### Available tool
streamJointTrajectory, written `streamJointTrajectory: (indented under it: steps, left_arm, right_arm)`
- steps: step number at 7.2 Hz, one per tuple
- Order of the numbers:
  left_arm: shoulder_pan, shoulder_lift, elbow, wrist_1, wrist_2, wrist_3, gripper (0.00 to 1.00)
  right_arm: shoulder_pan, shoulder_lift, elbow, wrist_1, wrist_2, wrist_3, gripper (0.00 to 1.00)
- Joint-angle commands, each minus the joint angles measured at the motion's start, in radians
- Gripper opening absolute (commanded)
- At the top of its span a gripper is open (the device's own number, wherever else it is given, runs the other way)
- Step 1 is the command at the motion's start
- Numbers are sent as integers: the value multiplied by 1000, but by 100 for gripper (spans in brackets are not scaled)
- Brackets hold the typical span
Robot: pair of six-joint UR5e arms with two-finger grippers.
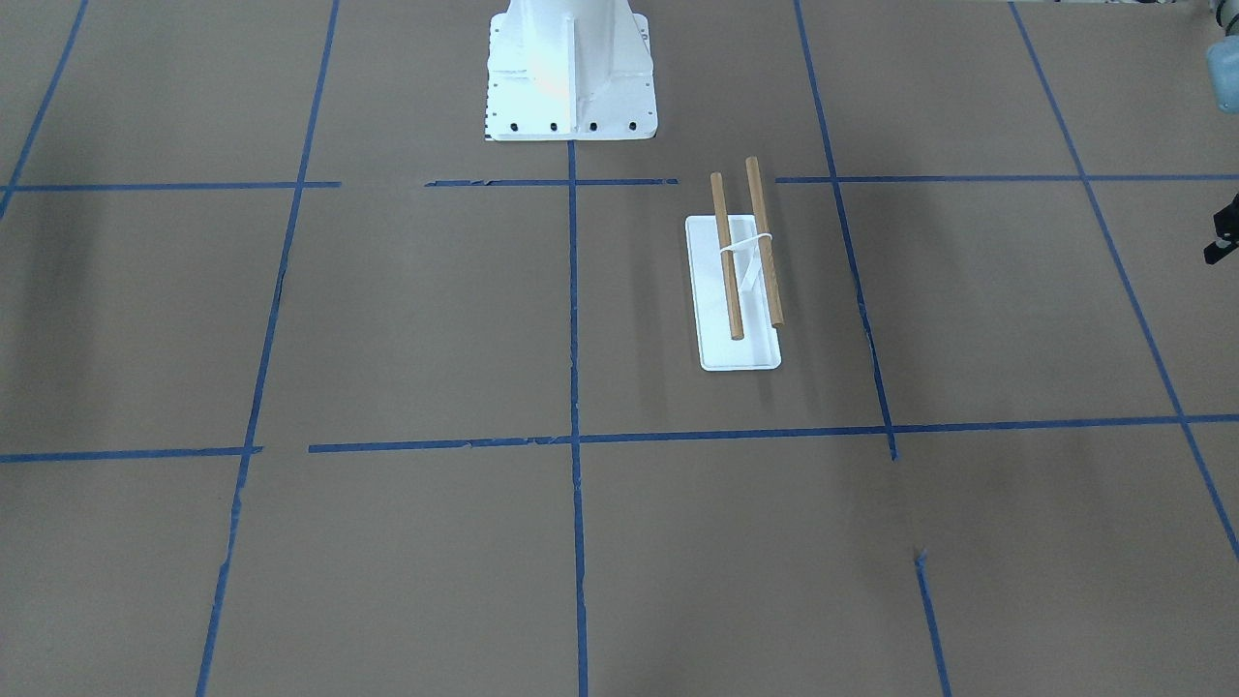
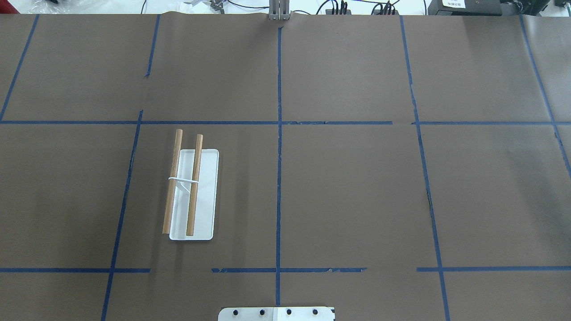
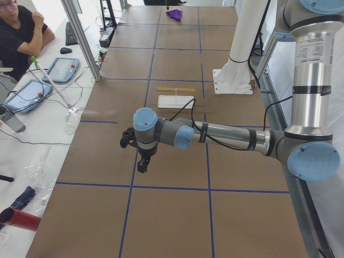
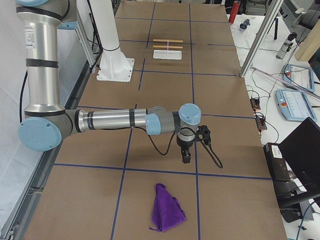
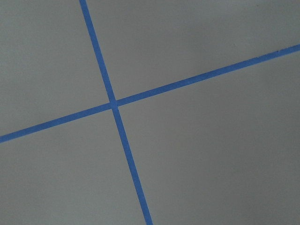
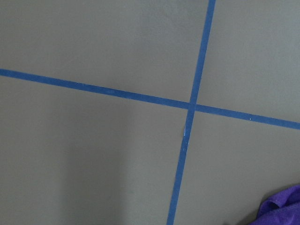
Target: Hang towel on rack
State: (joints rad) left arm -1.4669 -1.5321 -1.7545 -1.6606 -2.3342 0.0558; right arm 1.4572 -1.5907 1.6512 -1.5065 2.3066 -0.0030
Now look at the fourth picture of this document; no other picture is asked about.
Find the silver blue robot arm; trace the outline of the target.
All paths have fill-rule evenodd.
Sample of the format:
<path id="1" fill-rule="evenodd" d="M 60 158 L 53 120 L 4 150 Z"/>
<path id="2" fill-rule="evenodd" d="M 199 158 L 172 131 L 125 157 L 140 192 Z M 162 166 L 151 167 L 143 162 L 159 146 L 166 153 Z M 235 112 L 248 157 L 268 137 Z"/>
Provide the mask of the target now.
<path id="1" fill-rule="evenodd" d="M 190 147 L 200 141 L 201 110 L 186 103 L 178 111 L 163 107 L 85 111 L 66 109 L 60 101 L 57 31 L 78 27 L 74 0 L 18 0 L 16 13 L 24 22 L 29 105 L 18 135 L 28 148 L 45 152 L 65 138 L 87 130 L 138 128 L 149 136 L 171 134 L 189 163 Z"/>

